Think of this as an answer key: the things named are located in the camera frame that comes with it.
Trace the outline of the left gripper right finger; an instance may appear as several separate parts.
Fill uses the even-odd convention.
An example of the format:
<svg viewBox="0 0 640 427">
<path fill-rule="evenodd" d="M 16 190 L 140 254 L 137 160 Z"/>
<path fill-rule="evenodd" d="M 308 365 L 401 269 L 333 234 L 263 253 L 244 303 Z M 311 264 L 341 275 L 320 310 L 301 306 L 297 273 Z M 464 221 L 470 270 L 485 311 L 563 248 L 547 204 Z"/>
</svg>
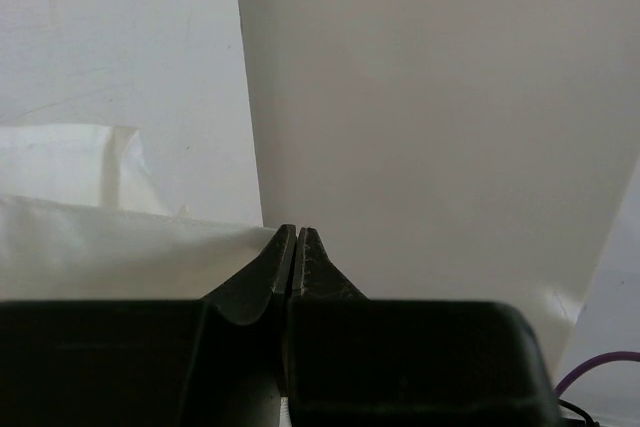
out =
<svg viewBox="0 0 640 427">
<path fill-rule="evenodd" d="M 299 232 L 290 274 L 289 300 L 361 301 L 367 297 L 333 264 L 320 234 L 305 227 Z"/>
</svg>

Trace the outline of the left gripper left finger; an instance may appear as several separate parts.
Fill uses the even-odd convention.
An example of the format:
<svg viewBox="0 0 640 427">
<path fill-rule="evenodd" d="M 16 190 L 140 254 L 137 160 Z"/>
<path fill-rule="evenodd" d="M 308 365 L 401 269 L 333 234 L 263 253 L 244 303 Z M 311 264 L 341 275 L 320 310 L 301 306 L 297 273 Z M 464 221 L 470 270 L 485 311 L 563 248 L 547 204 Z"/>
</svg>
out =
<svg viewBox="0 0 640 427">
<path fill-rule="evenodd" d="M 258 322 L 274 302 L 282 306 L 295 253 L 295 226 L 281 225 L 262 251 L 204 299 L 234 325 Z"/>
</svg>

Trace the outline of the white pleated skirt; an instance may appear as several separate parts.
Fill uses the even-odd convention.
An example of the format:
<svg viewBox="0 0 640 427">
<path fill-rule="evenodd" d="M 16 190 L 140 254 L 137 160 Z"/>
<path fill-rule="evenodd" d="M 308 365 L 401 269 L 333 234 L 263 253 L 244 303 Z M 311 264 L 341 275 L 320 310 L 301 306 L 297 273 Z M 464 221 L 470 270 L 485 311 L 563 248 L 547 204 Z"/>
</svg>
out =
<svg viewBox="0 0 640 427">
<path fill-rule="evenodd" d="M 171 213 L 137 129 L 49 124 L 1 131 L 3 300 L 195 299 L 273 231 Z"/>
</svg>

